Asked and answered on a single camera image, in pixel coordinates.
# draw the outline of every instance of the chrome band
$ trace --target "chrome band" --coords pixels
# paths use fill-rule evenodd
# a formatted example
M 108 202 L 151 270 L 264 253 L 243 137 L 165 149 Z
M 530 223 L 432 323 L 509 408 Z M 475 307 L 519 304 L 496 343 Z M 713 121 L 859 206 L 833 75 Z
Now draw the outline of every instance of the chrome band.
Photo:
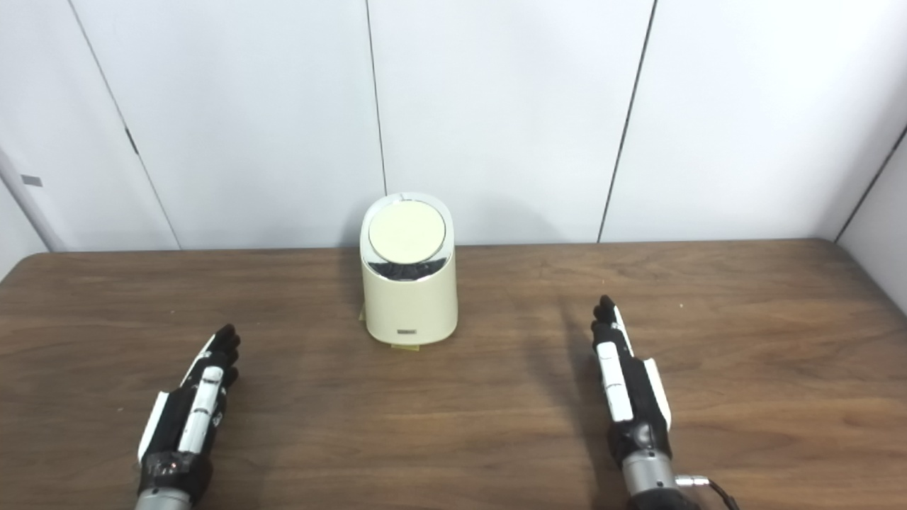
M 671 459 L 658 450 L 639 450 L 623 461 L 624 481 L 630 495 L 651 489 L 678 488 Z
M 178 489 L 145 489 L 139 495 L 135 510 L 191 510 L 189 495 Z
M 425 260 L 420 260 L 416 264 L 396 264 L 391 260 L 386 260 L 381 255 L 375 251 L 375 247 L 372 246 L 372 241 L 369 239 L 369 229 L 372 225 L 372 219 L 375 215 L 381 211 L 384 207 L 396 203 L 399 201 L 420 201 L 430 205 L 438 214 L 441 215 L 441 220 L 444 222 L 444 240 L 441 241 L 441 246 L 438 250 Z M 368 267 L 368 270 L 375 273 L 380 278 L 385 280 L 402 280 L 398 278 L 388 278 L 387 276 L 379 273 L 375 270 L 373 264 L 395 264 L 396 266 L 419 266 L 421 270 L 421 278 L 428 278 L 431 275 L 435 274 L 444 266 L 450 262 L 451 257 L 454 255 L 454 223 L 451 221 L 451 212 L 447 209 L 447 206 L 443 202 L 436 199 L 431 195 L 425 193 L 394 193 L 392 195 L 387 195 L 386 197 L 379 199 L 372 204 L 371 207 L 366 211 L 366 216 L 362 220 L 362 230 L 359 233 L 359 256 L 362 258 L 364 265 Z

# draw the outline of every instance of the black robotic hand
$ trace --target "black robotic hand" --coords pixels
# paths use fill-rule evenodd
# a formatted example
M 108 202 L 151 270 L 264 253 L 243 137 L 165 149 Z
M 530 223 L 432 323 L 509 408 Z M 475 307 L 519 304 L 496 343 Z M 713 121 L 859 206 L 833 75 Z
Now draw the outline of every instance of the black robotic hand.
M 192 361 L 180 387 L 158 394 L 139 444 L 141 510 L 183 510 L 204 495 L 213 472 L 210 451 L 239 371 L 239 335 L 228 324 Z
M 593 311 L 592 350 L 601 368 L 611 426 L 608 446 L 623 472 L 630 510 L 699 510 L 680 489 L 709 486 L 729 510 L 736 501 L 705 476 L 674 475 L 671 466 L 671 411 L 654 359 L 633 354 L 620 310 L 602 296 Z

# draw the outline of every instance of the cable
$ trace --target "cable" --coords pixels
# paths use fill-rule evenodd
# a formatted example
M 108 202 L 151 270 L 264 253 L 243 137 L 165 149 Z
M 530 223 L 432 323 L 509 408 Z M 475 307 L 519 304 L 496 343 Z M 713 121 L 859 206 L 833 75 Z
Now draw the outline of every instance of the cable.
M 715 483 L 715 480 L 709 478 L 708 486 L 712 487 L 712 490 L 718 493 L 721 496 L 721 500 L 725 502 L 727 510 L 740 510 L 740 507 L 737 506 L 736 500 L 731 497 L 730 494 L 725 492 L 725 489 L 721 488 L 721 485 Z

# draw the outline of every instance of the wooden table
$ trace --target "wooden table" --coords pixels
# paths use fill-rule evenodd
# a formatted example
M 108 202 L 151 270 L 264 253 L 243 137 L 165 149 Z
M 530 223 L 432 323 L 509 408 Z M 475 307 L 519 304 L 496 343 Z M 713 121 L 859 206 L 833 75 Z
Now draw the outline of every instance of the wooden table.
M 458 251 L 460 326 L 420 352 L 357 320 L 355 250 L 25 260 L 0 285 L 0 508 L 131 509 L 155 392 L 226 322 L 202 509 L 621 508 L 602 293 L 658 360 L 679 472 L 744 510 L 907 507 L 907 321 L 833 244 Z

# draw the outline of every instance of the panel seam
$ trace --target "panel seam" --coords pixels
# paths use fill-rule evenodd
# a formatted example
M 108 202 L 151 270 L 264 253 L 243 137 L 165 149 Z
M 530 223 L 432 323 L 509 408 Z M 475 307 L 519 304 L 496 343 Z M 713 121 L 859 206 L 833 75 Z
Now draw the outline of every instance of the panel seam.
M 368 56 L 372 61 L 372 88 L 375 93 L 375 119 L 378 123 L 378 150 L 381 152 L 381 180 L 387 196 L 387 169 L 385 167 L 385 140 L 381 133 L 381 108 L 378 106 L 378 78 L 375 72 L 375 45 L 372 43 L 372 14 L 366 0 L 366 26 L 368 28 Z
M 88 45 L 88 51 L 92 54 L 92 59 L 94 60 L 94 65 L 98 69 L 98 74 L 101 75 L 101 80 L 104 82 L 104 87 L 107 89 L 107 94 L 110 95 L 111 101 L 113 101 L 113 108 L 116 110 L 117 115 L 120 117 L 120 122 L 122 127 L 127 133 L 132 148 L 135 151 L 135 157 L 139 159 L 139 164 L 141 165 L 142 171 L 145 173 L 145 179 L 148 181 L 148 185 L 151 186 L 151 193 L 154 194 L 154 200 L 158 202 L 158 207 L 161 208 L 161 214 L 163 214 L 164 220 L 167 221 L 167 227 L 171 230 L 171 235 L 173 236 L 173 241 L 176 242 L 176 246 L 179 250 L 182 250 L 182 244 L 180 243 L 180 238 L 176 235 L 176 230 L 173 229 L 173 222 L 170 219 L 170 215 L 167 214 L 167 210 L 164 208 L 164 204 L 161 201 L 161 196 L 158 193 L 158 189 L 154 186 L 154 181 L 151 179 L 151 174 L 148 173 L 148 167 L 145 165 L 145 160 L 141 157 L 141 154 L 137 148 L 136 141 L 129 135 L 131 133 L 129 125 L 126 123 L 126 118 L 122 115 L 122 110 L 120 109 L 120 104 L 116 100 L 116 96 L 113 95 L 113 89 L 111 88 L 110 82 L 107 81 L 107 75 L 104 74 L 104 70 L 101 68 L 101 61 L 98 59 L 97 53 L 94 51 L 94 46 L 92 46 L 92 41 L 88 38 L 88 33 L 85 32 L 85 27 L 82 24 L 82 18 L 79 17 L 78 11 L 75 9 L 73 0 L 66 0 L 66 3 L 69 4 L 69 8 L 73 11 L 73 17 L 75 17 L 75 22 L 79 25 L 79 30 L 82 32 L 82 38 L 85 40 L 85 44 Z
M 856 206 L 853 207 L 853 211 L 851 211 L 850 216 L 847 217 L 847 221 L 844 222 L 843 227 L 841 227 L 841 231 L 839 231 L 838 235 L 834 237 L 834 244 L 837 244 L 838 241 L 841 240 L 841 236 L 844 235 L 844 231 L 847 230 L 847 227 L 850 226 L 851 221 L 853 221 L 853 218 L 856 216 L 856 213 L 860 210 L 860 207 L 862 207 L 863 203 L 866 201 L 866 197 L 869 196 L 870 191 L 873 190 L 873 186 L 875 186 L 875 183 L 879 180 L 879 176 L 881 176 L 882 172 L 884 172 L 888 167 L 888 162 L 892 160 L 892 156 L 894 156 L 894 153 L 898 151 L 898 148 L 901 146 L 901 142 L 903 142 L 904 134 L 907 134 L 907 125 L 904 126 L 904 129 L 901 131 L 901 135 L 898 136 L 898 140 L 894 143 L 892 149 L 888 151 L 888 155 L 885 156 L 885 159 L 879 166 L 879 170 L 875 171 L 873 179 L 869 181 L 869 185 L 866 186 L 866 189 L 863 191 L 863 195 L 860 197 L 860 200 L 856 202 Z
M 624 118 L 623 131 L 620 133 L 620 143 L 618 153 L 614 158 L 614 169 L 611 171 L 611 182 L 608 185 L 608 196 L 605 199 L 605 210 L 601 213 L 601 224 L 599 225 L 599 237 L 596 242 L 601 243 L 601 234 L 605 230 L 605 219 L 608 217 L 608 208 L 611 205 L 611 195 L 614 193 L 614 182 L 618 179 L 618 168 L 620 166 L 620 156 L 623 154 L 624 142 L 627 140 L 627 129 L 629 128 L 629 119 L 633 114 L 633 103 L 636 101 L 636 91 L 639 88 L 639 77 L 642 74 L 642 65 L 646 61 L 646 50 L 649 48 L 649 36 L 652 34 L 652 24 L 655 21 L 655 9 L 658 7 L 658 0 L 652 2 L 652 11 L 649 13 L 649 24 L 646 26 L 646 37 L 642 41 L 642 50 L 639 52 L 639 65 L 636 68 L 636 77 L 633 79 L 633 90 L 629 95 L 629 104 L 627 105 L 627 116 Z

